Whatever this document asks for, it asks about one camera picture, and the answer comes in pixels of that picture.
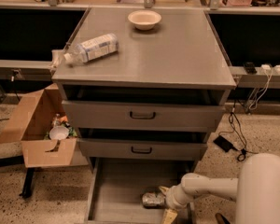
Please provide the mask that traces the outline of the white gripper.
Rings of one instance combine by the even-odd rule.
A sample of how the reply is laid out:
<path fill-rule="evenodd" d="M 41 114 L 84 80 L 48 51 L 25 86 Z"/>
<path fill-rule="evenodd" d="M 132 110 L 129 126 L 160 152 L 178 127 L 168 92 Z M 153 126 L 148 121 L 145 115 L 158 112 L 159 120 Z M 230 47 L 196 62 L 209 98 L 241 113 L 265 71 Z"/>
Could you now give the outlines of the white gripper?
<path fill-rule="evenodd" d="M 172 186 L 169 189 L 159 186 L 159 190 L 166 194 L 166 204 L 170 208 L 164 210 L 161 224 L 173 224 L 177 218 L 176 210 L 184 209 L 187 206 L 188 197 L 180 185 Z"/>

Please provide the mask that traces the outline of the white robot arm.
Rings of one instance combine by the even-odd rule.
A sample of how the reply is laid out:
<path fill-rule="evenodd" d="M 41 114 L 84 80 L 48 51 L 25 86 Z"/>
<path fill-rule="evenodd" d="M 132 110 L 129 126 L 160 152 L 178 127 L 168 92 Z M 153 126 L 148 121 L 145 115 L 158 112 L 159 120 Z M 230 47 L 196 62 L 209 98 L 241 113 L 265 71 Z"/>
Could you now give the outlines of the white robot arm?
<path fill-rule="evenodd" d="M 161 224 L 172 224 L 177 212 L 206 194 L 236 202 L 235 224 L 280 224 L 280 157 L 249 157 L 237 178 L 210 178 L 187 173 L 181 182 L 163 187 L 166 208 Z"/>

